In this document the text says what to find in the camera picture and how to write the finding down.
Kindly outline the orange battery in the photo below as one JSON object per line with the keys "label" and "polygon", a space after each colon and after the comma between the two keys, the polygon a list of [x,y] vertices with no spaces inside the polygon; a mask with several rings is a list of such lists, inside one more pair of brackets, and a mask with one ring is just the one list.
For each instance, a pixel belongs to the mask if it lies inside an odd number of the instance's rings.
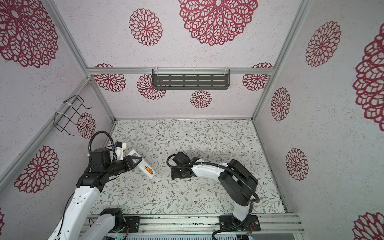
{"label": "orange battery", "polygon": [[149,175],[152,175],[154,173],[153,170],[148,166],[145,167],[145,170],[148,172]]}

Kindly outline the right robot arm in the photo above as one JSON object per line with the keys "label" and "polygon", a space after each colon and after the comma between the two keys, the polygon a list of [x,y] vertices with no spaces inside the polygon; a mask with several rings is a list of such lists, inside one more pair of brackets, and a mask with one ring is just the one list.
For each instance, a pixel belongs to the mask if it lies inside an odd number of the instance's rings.
{"label": "right robot arm", "polygon": [[237,160],[218,164],[199,158],[190,159],[185,153],[179,152],[169,156],[166,163],[171,169],[173,180],[195,177],[220,182],[234,201],[232,216],[239,222],[244,221],[252,213],[253,203],[260,202],[260,197],[256,193],[259,181]]}

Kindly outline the white remote control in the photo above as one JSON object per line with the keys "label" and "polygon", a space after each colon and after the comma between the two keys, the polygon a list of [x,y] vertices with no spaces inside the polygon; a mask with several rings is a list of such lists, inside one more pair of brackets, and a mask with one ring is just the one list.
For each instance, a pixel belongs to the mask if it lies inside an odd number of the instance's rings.
{"label": "white remote control", "polygon": [[[137,157],[142,157],[142,156],[140,156],[134,149],[132,149],[129,153],[128,153],[128,155],[130,155],[130,156],[137,156]],[[144,174],[145,174],[145,176],[148,178],[148,179],[150,179],[150,180],[152,180],[153,178],[154,178],[154,176],[155,176],[155,174],[156,174],[156,171],[155,171],[155,169],[154,168],[152,168],[145,160],[144,160],[144,158],[142,157],[142,161],[141,161],[141,163],[137,166],[138,168],[139,168],[139,170],[141,170]],[[152,175],[149,175],[148,174],[148,172],[145,170],[145,167],[146,166],[148,166],[148,167],[150,167],[152,170],[153,170],[153,174]]]}

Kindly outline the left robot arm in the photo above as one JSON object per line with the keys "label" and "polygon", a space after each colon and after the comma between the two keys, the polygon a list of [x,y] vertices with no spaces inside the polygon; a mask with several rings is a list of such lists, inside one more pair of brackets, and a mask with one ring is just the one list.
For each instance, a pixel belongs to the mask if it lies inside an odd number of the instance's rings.
{"label": "left robot arm", "polygon": [[111,177],[133,170],[143,158],[125,156],[118,160],[114,149],[101,148],[89,152],[89,165],[79,178],[73,195],[68,200],[62,219],[49,237],[50,240],[101,240],[110,231],[126,229],[126,220],[119,208],[103,210],[97,221],[82,236],[83,224],[94,202]]}

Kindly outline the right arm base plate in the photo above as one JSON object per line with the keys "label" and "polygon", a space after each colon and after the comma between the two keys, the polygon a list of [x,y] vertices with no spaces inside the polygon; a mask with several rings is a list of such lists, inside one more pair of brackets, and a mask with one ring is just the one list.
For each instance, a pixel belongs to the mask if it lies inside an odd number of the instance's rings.
{"label": "right arm base plate", "polygon": [[250,215],[246,220],[239,221],[234,216],[219,216],[220,230],[227,232],[259,232],[261,230],[259,218],[256,215]]}

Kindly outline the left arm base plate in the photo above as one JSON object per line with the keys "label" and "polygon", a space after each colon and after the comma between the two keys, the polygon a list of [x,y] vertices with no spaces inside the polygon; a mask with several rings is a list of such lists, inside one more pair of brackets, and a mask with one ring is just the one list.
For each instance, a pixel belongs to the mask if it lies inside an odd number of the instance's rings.
{"label": "left arm base plate", "polygon": [[112,233],[137,233],[139,231],[141,217],[118,217]]}

